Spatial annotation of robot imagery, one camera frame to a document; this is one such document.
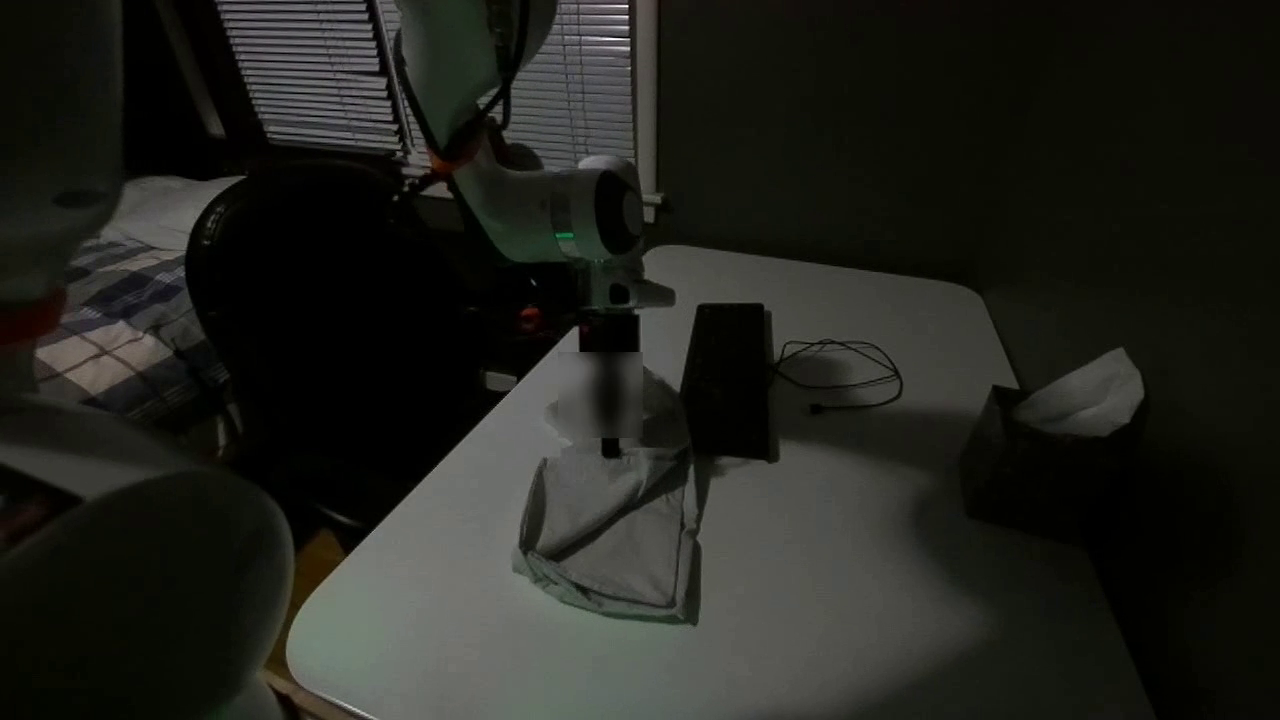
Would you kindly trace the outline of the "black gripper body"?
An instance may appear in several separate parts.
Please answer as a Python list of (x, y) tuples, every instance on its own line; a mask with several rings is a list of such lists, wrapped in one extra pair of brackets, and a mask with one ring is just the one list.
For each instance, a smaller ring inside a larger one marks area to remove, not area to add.
[(678, 293), (645, 277), (641, 261), (587, 268), (587, 304), (579, 310), (579, 352), (598, 361), (641, 352), (641, 310), (673, 308)]

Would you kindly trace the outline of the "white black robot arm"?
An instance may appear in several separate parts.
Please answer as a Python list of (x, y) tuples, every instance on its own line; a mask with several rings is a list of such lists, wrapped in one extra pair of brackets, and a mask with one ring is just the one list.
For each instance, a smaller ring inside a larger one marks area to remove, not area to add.
[(673, 293), (645, 277), (645, 199), (633, 158), (585, 157), (547, 166), (509, 136), (518, 75), (553, 34), (559, 0), (395, 0), (395, 9), (393, 58), (432, 175), (503, 261), (567, 273), (579, 352), (598, 361), (598, 441), (615, 458), (641, 308), (664, 308)]

